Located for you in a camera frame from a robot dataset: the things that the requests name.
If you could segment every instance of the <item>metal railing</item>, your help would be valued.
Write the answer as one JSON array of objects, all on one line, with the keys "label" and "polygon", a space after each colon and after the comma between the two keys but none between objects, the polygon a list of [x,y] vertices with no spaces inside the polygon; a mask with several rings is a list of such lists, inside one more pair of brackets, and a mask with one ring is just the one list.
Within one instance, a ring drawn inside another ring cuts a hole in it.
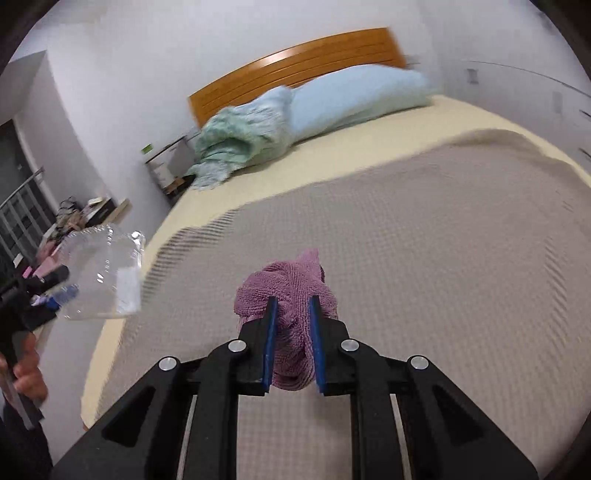
[{"label": "metal railing", "polygon": [[43,168],[37,170],[0,205],[0,247],[12,260],[21,254],[29,265],[35,260],[44,233],[53,224],[33,192],[39,192],[36,178],[43,172]]}]

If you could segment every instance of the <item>wooden headboard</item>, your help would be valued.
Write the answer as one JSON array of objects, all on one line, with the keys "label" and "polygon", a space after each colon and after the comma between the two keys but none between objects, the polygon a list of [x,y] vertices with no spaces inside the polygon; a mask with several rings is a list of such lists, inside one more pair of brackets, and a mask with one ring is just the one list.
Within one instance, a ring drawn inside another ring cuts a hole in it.
[{"label": "wooden headboard", "polygon": [[354,65],[381,63],[404,68],[406,61],[387,28],[372,28],[312,40],[253,61],[189,97],[199,125],[221,108],[242,105],[279,85],[298,87]]}]

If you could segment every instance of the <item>beige bed sheet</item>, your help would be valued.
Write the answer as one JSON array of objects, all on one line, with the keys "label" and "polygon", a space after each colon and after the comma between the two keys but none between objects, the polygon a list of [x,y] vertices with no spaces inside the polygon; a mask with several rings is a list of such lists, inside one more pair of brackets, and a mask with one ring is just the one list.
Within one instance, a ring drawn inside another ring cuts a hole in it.
[{"label": "beige bed sheet", "polygon": [[[144,273],[150,269],[159,248],[181,228],[201,226],[248,202],[409,157],[451,137],[483,128],[507,129],[526,136],[544,154],[571,164],[591,186],[591,177],[547,141],[498,115],[436,95],[432,106],[395,113],[312,139],[294,147],[284,158],[245,170],[213,190],[187,192],[148,245]],[[81,415],[88,427],[96,421],[99,397],[115,359],[124,322],[107,320],[96,345],[82,397]]]}]

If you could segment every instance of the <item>clear plastic cup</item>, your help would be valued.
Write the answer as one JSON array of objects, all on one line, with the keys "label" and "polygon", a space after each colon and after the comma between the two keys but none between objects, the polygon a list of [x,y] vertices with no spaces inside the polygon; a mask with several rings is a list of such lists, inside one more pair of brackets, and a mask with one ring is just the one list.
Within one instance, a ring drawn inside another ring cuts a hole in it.
[{"label": "clear plastic cup", "polygon": [[144,242],[142,233],[122,233],[113,225],[68,235],[57,260],[68,267],[70,277],[50,293],[60,299],[64,317],[110,319],[137,313]]}]

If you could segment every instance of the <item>metal screw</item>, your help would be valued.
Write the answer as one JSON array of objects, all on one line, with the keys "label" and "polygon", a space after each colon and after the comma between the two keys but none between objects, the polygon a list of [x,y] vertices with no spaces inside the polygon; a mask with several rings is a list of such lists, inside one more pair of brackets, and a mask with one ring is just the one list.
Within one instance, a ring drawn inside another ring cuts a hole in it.
[{"label": "metal screw", "polygon": [[429,366],[429,360],[423,356],[414,356],[410,360],[410,364],[417,370],[425,370]]},{"label": "metal screw", "polygon": [[343,340],[340,347],[345,352],[354,352],[359,348],[359,342],[350,338],[349,340]]},{"label": "metal screw", "polygon": [[174,367],[177,366],[177,360],[175,358],[172,358],[171,356],[168,356],[166,358],[163,358],[160,362],[158,362],[158,366],[160,367],[160,370],[164,370],[165,372],[167,372],[168,370],[172,370]]},{"label": "metal screw", "polygon": [[246,342],[244,340],[232,340],[228,344],[228,348],[231,352],[242,352],[246,348]]}]

